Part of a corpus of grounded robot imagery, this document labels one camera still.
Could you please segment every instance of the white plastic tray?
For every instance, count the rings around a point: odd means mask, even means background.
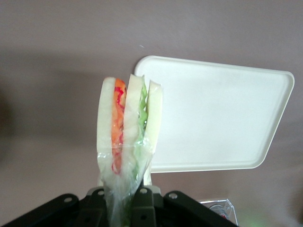
[[[163,86],[153,173],[259,166],[294,86],[290,72],[158,56],[135,74]]]

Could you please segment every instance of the carrot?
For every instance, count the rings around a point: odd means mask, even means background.
[[[123,144],[123,117],[126,99],[125,83],[116,79],[112,109],[112,170],[115,174],[121,171],[121,153]]]

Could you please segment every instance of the metal bolt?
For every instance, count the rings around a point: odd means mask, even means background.
[[[171,193],[171,194],[169,194],[169,197],[170,197],[171,199],[175,200],[176,198],[178,198],[178,195],[175,194],[175,193]]]
[[[99,192],[98,192],[98,195],[104,195],[104,191],[102,191],[102,190],[99,191]]]
[[[64,202],[70,202],[70,201],[72,201],[72,197],[67,197],[64,199]]]
[[[146,188],[140,189],[140,193],[141,193],[141,194],[146,194],[146,193],[147,193],[147,189],[146,189]]]

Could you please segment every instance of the white bread slice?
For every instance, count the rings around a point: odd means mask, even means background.
[[[123,150],[122,169],[128,172],[136,165],[134,157],[134,144],[139,136],[139,103],[144,80],[142,77],[130,75],[123,121]]]
[[[155,153],[158,136],[160,132],[161,119],[162,119],[162,99],[163,99],[163,89],[160,84],[157,84],[153,81],[150,81],[148,96],[147,96],[147,124],[145,129],[145,137],[150,142],[152,147],[151,150],[147,150],[146,152]],[[144,185],[151,185],[151,163],[147,167],[145,171],[143,182]]]
[[[98,165],[102,173],[109,172],[112,165],[112,106],[116,78],[104,79],[100,94],[97,119],[97,153]]]

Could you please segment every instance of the sandwich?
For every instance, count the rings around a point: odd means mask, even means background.
[[[160,84],[149,81],[147,89],[144,76],[130,75],[126,88],[120,79],[104,79],[98,108],[97,154],[110,226],[125,224],[131,197],[150,168],[161,113]]]

